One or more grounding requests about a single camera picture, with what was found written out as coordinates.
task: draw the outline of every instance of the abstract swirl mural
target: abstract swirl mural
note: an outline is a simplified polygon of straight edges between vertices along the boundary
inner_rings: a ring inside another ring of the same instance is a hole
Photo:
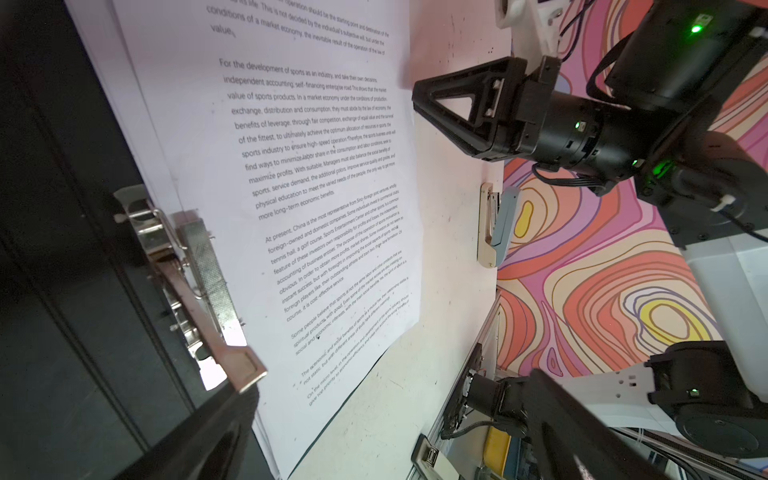
[[[585,96],[603,55],[632,32],[651,0],[597,0],[558,90]],[[563,25],[581,9],[574,1]],[[573,41],[573,28],[561,43]],[[768,167],[768,58],[747,76],[713,125]],[[566,171],[555,176],[571,177]],[[524,375],[553,376],[623,369],[684,340],[720,339],[699,286],[658,212],[629,182],[602,198],[550,187],[527,161],[505,165],[505,187],[521,188],[506,260],[498,271],[506,321],[498,365]]]

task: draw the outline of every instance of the metal clip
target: metal clip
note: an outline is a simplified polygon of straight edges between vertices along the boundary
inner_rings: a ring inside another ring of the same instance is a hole
[[[509,248],[520,189],[508,187],[499,199],[493,184],[480,187],[478,262],[485,268],[501,265]]]
[[[266,368],[247,346],[203,221],[181,225],[180,239],[165,213],[151,203],[144,185],[122,188],[114,196],[125,210],[125,215],[115,215],[115,221],[131,222],[176,317],[171,329],[183,334],[206,389],[216,387],[226,375],[238,392],[247,390],[266,375]],[[185,267],[200,292],[187,281]]]

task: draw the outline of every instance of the wire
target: wire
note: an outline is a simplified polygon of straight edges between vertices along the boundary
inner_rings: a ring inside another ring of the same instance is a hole
[[[467,427],[466,429],[459,430],[458,432],[449,433],[447,435],[441,434],[440,438],[443,440],[455,439],[456,437],[460,437],[464,435],[466,432],[469,432],[470,430],[474,430],[478,427],[492,427],[494,425],[497,425],[497,423],[494,422],[493,420],[483,420],[482,422],[475,422],[471,424],[469,427]]]
[[[536,163],[531,166],[531,173],[534,174],[536,178],[541,180],[547,185],[552,185],[553,187],[602,187],[603,182],[598,178],[549,178],[545,177],[544,175],[540,174],[538,171],[538,168],[541,166],[541,163]]]
[[[568,49],[568,53],[566,53],[565,56],[561,59],[561,62],[565,63],[565,61],[568,60],[571,57],[571,55],[574,54],[574,51],[576,51],[576,44],[578,43],[578,39],[581,37],[581,29],[584,26],[584,17],[587,15],[587,10],[596,1],[597,0],[586,0],[581,10],[579,10],[576,16],[573,17],[571,21],[565,26],[565,28],[563,28],[563,30],[560,32],[560,36],[562,37],[563,35],[565,35],[565,32],[568,31],[568,29],[571,28],[574,23],[576,23],[576,33],[574,35],[574,40],[571,43],[571,47]]]
[[[733,215],[729,214],[728,212],[720,210],[717,213],[719,213],[723,217],[727,218],[732,224],[734,224],[737,227],[739,227],[747,235],[749,235],[751,237],[755,237],[758,240],[762,240],[763,242],[767,242],[768,243],[768,237],[764,237],[763,235],[760,235],[759,233],[754,232],[753,229],[751,229],[747,225],[741,223],[737,218],[735,218]]]

